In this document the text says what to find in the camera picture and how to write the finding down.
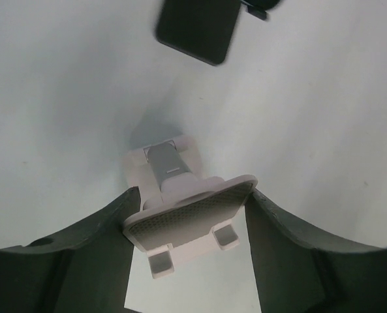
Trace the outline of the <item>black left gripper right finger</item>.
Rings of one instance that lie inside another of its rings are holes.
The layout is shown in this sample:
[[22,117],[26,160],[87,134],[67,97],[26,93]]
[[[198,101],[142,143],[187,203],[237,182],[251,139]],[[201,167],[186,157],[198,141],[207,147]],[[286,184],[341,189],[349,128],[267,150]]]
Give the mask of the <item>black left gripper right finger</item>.
[[324,231],[257,190],[245,217],[262,312],[387,312],[387,248]]

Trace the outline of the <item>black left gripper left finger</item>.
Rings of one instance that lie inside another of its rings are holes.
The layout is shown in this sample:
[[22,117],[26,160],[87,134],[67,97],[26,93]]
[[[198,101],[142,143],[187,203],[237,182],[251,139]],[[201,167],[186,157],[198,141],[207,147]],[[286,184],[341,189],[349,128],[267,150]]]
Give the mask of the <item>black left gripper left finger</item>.
[[0,249],[0,312],[128,312],[132,187],[105,208],[27,246]]

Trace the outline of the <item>white folding phone stand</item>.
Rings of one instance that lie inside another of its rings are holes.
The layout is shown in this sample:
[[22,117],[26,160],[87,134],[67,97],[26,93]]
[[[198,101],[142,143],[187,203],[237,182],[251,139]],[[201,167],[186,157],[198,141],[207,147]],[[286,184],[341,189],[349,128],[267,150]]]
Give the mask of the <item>white folding phone stand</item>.
[[126,306],[139,312],[258,312],[245,226],[257,185],[204,173],[188,136],[131,140],[125,178],[140,191],[123,223],[134,245]]

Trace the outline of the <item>black folding phone stand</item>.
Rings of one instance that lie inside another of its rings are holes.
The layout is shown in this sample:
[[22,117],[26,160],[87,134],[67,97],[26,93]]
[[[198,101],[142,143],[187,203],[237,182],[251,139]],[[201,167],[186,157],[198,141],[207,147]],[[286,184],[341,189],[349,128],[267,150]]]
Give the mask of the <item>black folding phone stand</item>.
[[224,63],[242,6],[261,20],[278,1],[166,0],[155,26],[161,44],[212,66]]

